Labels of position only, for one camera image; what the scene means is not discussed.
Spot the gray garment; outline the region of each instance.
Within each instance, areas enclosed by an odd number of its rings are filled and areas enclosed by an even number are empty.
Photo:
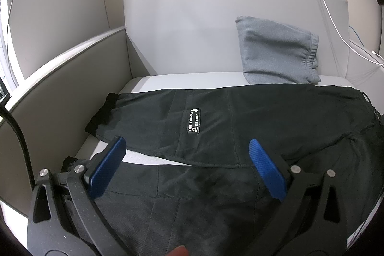
[[[319,36],[275,21],[238,17],[241,61],[250,84],[317,83]]]

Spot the sofa backrest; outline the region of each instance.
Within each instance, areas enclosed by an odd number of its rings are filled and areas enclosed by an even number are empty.
[[[347,0],[326,0],[349,40]],[[346,74],[348,47],[321,0],[124,0],[132,75],[242,71],[235,20],[254,16],[319,35],[318,72]]]

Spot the blue gripper pad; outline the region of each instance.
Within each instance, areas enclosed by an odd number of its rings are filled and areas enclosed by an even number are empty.
[[[87,170],[85,181],[88,183],[88,195],[91,200],[104,194],[125,155],[126,149],[127,145],[124,138],[116,136],[100,153],[100,162],[95,163]]]
[[[256,139],[249,141],[249,156],[271,196],[282,202],[287,195],[285,179]]]

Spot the gray upholstered panel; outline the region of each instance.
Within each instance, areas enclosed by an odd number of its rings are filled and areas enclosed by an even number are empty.
[[[346,0],[326,0],[349,40]],[[338,37],[321,0],[124,0],[134,77],[242,71],[237,16],[295,25],[320,37],[322,75],[345,76],[348,47]]]
[[[107,94],[119,92],[131,79],[124,28],[80,44],[46,68],[43,75],[43,68],[32,74],[7,104],[25,135],[35,177],[42,168],[59,171],[65,157],[76,155],[87,137],[87,122]],[[26,214],[31,190],[24,160],[4,121],[0,142],[0,197]]]

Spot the white cable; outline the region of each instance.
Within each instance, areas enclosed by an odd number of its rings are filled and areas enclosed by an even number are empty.
[[[325,0],[323,0],[323,2],[324,2],[324,5],[325,5],[325,8],[327,9],[328,15],[330,16],[330,19],[331,19],[331,21],[332,21],[332,24],[333,24],[333,26],[335,27],[335,30],[336,30],[337,34],[339,34],[339,36],[340,36],[341,40],[344,42],[344,44],[346,44],[346,45],[347,45],[347,46],[348,46],[354,53],[356,53],[356,54],[359,55],[360,57],[366,59],[367,61],[369,61],[369,62],[371,62],[371,63],[374,63],[374,64],[377,64],[377,65],[384,65],[384,63],[378,63],[378,62],[369,60],[368,58],[366,58],[366,57],[364,57],[363,55],[359,54],[356,50],[354,50],[354,49],[353,49],[353,48],[352,48],[352,47],[351,47],[351,46],[350,46],[350,45],[343,39],[343,37],[341,36],[339,30],[338,30],[337,27],[336,27],[335,22],[333,22],[333,19],[332,19],[330,10],[328,9],[327,3],[325,2]],[[378,55],[377,53],[375,53],[373,50],[372,50],[372,53],[375,54],[375,55],[377,55],[377,56],[379,56],[379,57],[384,61],[384,59],[383,59],[380,55]]]

